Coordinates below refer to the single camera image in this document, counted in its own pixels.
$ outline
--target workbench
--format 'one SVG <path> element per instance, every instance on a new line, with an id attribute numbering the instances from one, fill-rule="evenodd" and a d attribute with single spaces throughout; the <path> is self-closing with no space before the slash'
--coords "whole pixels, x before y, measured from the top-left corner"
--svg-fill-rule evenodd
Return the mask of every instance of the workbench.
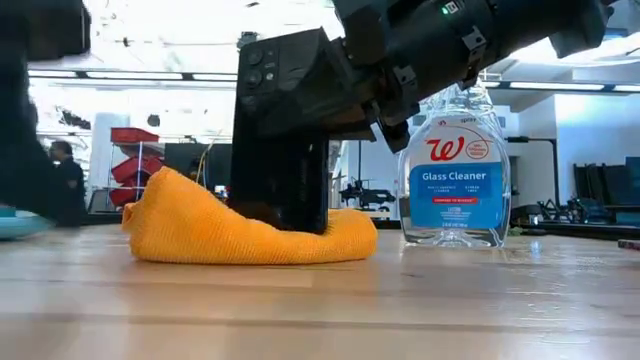
<path id="1" fill-rule="evenodd" d="M 2 360 L 638 359 L 640 252 L 512 238 L 316 266 L 138 262 L 117 226 L 0 243 Z"/>

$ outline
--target yellow microfiber cloth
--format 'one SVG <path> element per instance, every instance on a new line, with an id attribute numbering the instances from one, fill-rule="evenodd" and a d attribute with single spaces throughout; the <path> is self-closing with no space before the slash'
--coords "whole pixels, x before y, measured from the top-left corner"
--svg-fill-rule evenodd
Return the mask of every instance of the yellow microfiber cloth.
<path id="1" fill-rule="evenodd" d="M 169 168 L 154 174 L 142 199 L 125 207 L 123 229 L 142 260 L 183 264 L 317 264 L 359 260 L 377 231 L 357 210 L 329 212 L 324 235 L 280 231 L 247 219 Z"/>

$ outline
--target clear plastic bottle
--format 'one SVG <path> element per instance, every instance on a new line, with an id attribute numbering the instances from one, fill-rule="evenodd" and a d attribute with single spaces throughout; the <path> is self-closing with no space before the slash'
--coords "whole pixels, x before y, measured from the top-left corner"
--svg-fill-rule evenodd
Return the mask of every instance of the clear plastic bottle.
<path id="1" fill-rule="evenodd" d="M 446 247 L 504 245 L 511 208 L 506 142 L 487 90 L 453 85 L 427 101 L 429 118 L 399 162 L 405 239 Z"/>

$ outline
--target blue label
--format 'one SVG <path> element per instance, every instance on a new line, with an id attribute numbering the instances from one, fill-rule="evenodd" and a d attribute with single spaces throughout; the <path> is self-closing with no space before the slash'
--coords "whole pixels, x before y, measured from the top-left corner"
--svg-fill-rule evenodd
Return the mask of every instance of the blue label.
<path id="1" fill-rule="evenodd" d="M 501 222 L 501 163 L 419 165 L 409 186 L 414 226 L 491 229 Z"/>

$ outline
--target bottle label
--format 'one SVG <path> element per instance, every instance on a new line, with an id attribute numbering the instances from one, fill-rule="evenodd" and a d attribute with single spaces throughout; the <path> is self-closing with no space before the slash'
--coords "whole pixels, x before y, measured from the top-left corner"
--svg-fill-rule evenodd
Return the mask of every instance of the bottle label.
<path id="1" fill-rule="evenodd" d="M 490 229 L 502 220 L 499 149 L 473 116 L 431 122 L 423 151 L 411 158 L 411 222 L 435 228 Z"/>

